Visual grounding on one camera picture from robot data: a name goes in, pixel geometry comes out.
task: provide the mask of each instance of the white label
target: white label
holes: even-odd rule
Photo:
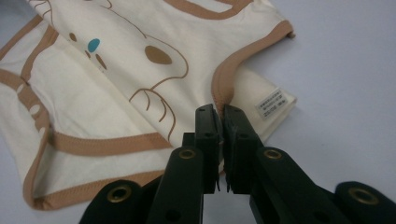
[[[263,119],[267,119],[272,114],[282,108],[288,102],[280,88],[276,88],[267,98],[256,105],[257,111]]]

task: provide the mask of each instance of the cream onesie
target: cream onesie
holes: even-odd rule
[[[201,105],[240,107],[265,140],[295,104],[283,91],[263,119],[256,105],[276,87],[240,66],[292,35],[267,0],[28,2],[40,17],[0,51],[0,130],[33,208],[148,183]]]

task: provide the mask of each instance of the blue dot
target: blue dot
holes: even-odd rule
[[[100,44],[100,40],[95,38],[93,40],[90,41],[90,43],[88,43],[88,51],[90,53],[96,51],[96,49],[99,47]]]

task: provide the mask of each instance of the brown trim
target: brown trim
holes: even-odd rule
[[[1,49],[0,49],[0,60],[6,56],[6,54],[20,41],[27,33],[33,30],[37,25],[42,22],[43,19],[39,16],[32,18],[26,25],[23,26]]]
[[[12,44],[7,44],[6,49],[2,49],[2,53],[7,54],[10,48],[16,44],[16,42],[22,38],[22,34],[26,34],[25,32],[20,32],[20,35],[17,35],[12,42]],[[47,143],[50,138],[50,118],[49,118],[49,112],[46,109],[46,107],[41,103],[39,98],[35,95],[27,81],[30,79],[31,76],[31,69],[33,67],[33,62],[35,61],[35,58],[37,55],[42,52],[44,49],[50,47],[55,41],[58,36],[58,33],[53,30],[52,28],[48,27],[46,33],[44,34],[43,38],[41,39],[40,43],[36,46],[35,50],[32,52],[32,54],[29,56],[25,66],[22,69],[22,75],[21,77],[14,75],[6,70],[3,70],[0,68],[0,82],[4,83],[5,85],[9,86],[11,89],[13,89],[17,94],[20,102],[26,107],[28,111],[31,110],[33,106],[38,105],[38,110],[35,111],[35,113],[32,114],[32,118],[35,120],[35,128],[37,129],[37,132],[39,136],[41,137],[40,145],[38,147],[37,154],[35,156],[35,159],[31,165],[31,167],[28,170],[28,173],[23,181],[23,198],[24,200],[34,209],[39,209],[39,210],[53,210],[53,209],[59,209],[62,207],[65,207],[67,205],[71,205],[74,203],[81,203],[84,201],[88,201],[89,199],[92,199],[94,195],[107,183],[112,182],[116,179],[120,179],[119,177],[116,178],[110,178],[110,179],[104,179],[104,180],[98,180],[95,182],[75,186],[73,188],[69,189],[63,189],[56,191],[54,193],[51,193],[50,195],[46,195],[40,198],[34,198],[34,186],[35,186],[35,178],[37,176],[37,171],[41,162],[41,159],[43,157],[43,154],[45,152]],[[150,142],[149,140],[152,139],[157,139],[157,141]],[[141,135],[137,137],[126,137],[126,138],[121,138],[121,139],[109,139],[104,140],[104,141],[92,141],[92,140],[87,140],[87,141],[81,141],[81,142],[74,142],[71,141],[70,143],[77,144],[77,146],[83,145],[87,146],[97,146],[98,144],[103,144],[105,143],[107,148],[117,148],[120,144],[130,144],[130,146],[134,146],[137,144],[140,148],[137,150],[130,149],[129,152],[133,151],[138,151],[138,150],[146,150],[146,149],[153,149],[149,148],[151,146],[153,147],[159,147],[159,148],[164,148],[164,147],[169,147],[169,143],[166,142],[162,137],[159,137],[158,133],[153,133],[153,134],[148,134],[148,135]],[[104,150],[103,148],[99,148],[99,152],[96,153],[95,155],[105,155],[103,151],[101,152],[100,150]],[[135,174],[135,175],[127,175],[124,177],[121,177],[122,179],[129,179],[133,180],[134,182],[140,184],[140,185],[145,185],[152,179],[156,178],[157,176],[161,175],[163,171],[153,171],[153,172],[146,172],[146,173],[141,173],[141,174]]]
[[[131,180],[143,186],[149,181],[163,174],[163,171],[152,171],[135,175],[103,179],[75,186],[69,189],[59,190],[43,197],[34,198],[35,177],[37,175],[38,167],[43,157],[50,134],[49,113],[44,105],[41,104],[40,100],[35,95],[31,87],[28,86],[26,82],[20,77],[6,70],[0,69],[0,83],[3,83],[13,89],[18,94],[21,103],[26,107],[27,110],[29,110],[33,105],[40,106],[40,109],[37,113],[32,115],[32,118],[35,120],[35,127],[37,131],[41,133],[41,141],[36,157],[23,181],[23,198],[34,209],[54,210],[75,203],[82,203],[91,200],[104,185],[117,179]]]
[[[192,16],[206,19],[206,20],[225,20],[229,19],[236,14],[238,14],[242,9],[244,9],[248,4],[252,2],[252,0],[239,0],[239,1],[232,1],[232,0],[219,0],[222,3],[230,4],[233,7],[223,11],[223,12],[215,12],[208,10],[204,7],[196,5],[188,0],[163,0],[167,4],[171,5],[172,7],[177,8],[180,11],[186,12],[191,14]]]
[[[35,205],[35,199],[33,197],[35,177],[37,175],[38,166],[40,164],[41,158],[43,156],[44,150],[46,148],[49,130],[50,130],[50,118],[47,109],[40,102],[38,97],[35,95],[30,86],[27,85],[20,77],[0,69],[0,82],[9,86],[17,94],[20,102],[29,111],[33,105],[39,105],[39,110],[35,113],[32,118],[35,120],[35,128],[38,134],[40,134],[41,141],[38,148],[35,159],[29,168],[29,171],[23,181],[23,198],[31,206]]]
[[[280,22],[271,33],[230,55],[222,62],[212,78],[212,96],[219,115],[222,117],[223,107],[233,99],[233,76],[239,64],[257,53],[275,44],[285,36],[292,36],[293,28],[288,21]]]
[[[131,180],[140,186],[162,175],[163,171],[152,171],[136,175],[127,175],[116,178],[99,180],[70,189],[60,190],[44,197],[35,199],[33,208],[39,210],[55,210],[76,203],[83,203],[93,199],[106,184],[119,179]]]
[[[80,156],[108,156],[172,147],[159,133],[111,139],[83,139],[55,132],[50,142],[58,150]]]
[[[32,68],[33,68],[33,62],[35,61],[35,58],[38,56],[39,53],[41,53],[44,49],[49,48],[50,46],[55,43],[56,39],[58,38],[58,32],[56,32],[52,27],[48,26],[46,33],[44,33],[43,38],[40,40],[40,42],[37,44],[33,52],[29,55],[29,57],[26,60],[25,65],[22,68],[21,71],[21,78],[25,80],[26,82],[29,81]]]

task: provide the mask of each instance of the white table surface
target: white table surface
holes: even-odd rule
[[[370,185],[396,202],[396,1],[273,0],[294,26],[247,66],[298,97],[265,143],[287,151],[313,181],[334,191],[344,181]],[[23,0],[0,0],[0,47],[35,13]],[[204,223],[255,223],[247,196],[205,196]],[[0,223],[78,223],[87,203],[32,210],[0,135]]]

